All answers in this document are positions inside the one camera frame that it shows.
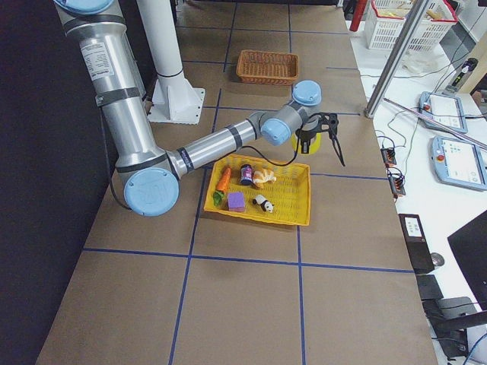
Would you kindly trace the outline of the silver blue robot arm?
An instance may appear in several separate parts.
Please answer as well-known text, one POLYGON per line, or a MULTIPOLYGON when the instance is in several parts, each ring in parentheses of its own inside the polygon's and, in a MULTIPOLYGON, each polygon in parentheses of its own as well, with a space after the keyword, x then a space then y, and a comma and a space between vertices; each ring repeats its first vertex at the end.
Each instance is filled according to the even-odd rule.
MULTIPOLYGON (((76 40, 96 91, 101 129, 107 124, 118 151, 116 171, 123 182, 123 208, 142 216, 168 212, 180 194, 179 180, 187 173, 216 162, 246 144, 264 137, 279 146, 296 137, 298 152, 307 154, 318 133, 328 132, 341 165, 345 166, 337 138, 338 117, 320 113, 322 92, 315 81, 300 81, 291 100, 276 112, 255 112, 244 121, 206 135, 175 151, 157 146, 143 101, 144 88, 126 37, 126 20, 118 1, 53 1, 65 35, 76 40)), ((192 87, 184 75, 170 1, 136 1, 158 73, 154 95, 156 120, 198 122, 205 90, 192 87)))

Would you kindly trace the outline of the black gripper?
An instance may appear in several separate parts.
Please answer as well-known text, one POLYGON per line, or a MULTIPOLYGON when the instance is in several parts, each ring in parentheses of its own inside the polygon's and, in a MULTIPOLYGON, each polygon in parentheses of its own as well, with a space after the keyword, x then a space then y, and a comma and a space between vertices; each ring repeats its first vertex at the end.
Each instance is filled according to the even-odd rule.
POLYGON ((336 113, 320 113, 312 115, 308 123, 296 131, 298 137, 299 154, 315 154, 320 148, 321 132, 328 132, 329 139, 332 142, 333 150, 344 167, 345 161, 341 145, 337 136, 339 120, 336 113))

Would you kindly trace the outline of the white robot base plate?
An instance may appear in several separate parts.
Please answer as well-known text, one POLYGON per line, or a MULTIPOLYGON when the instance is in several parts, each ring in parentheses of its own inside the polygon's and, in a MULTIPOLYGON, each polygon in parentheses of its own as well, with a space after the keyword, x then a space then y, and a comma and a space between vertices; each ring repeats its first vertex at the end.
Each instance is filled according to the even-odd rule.
POLYGON ((187 79, 163 85, 156 81, 148 120, 156 123, 197 125, 205 99, 205 89, 193 87, 187 79))

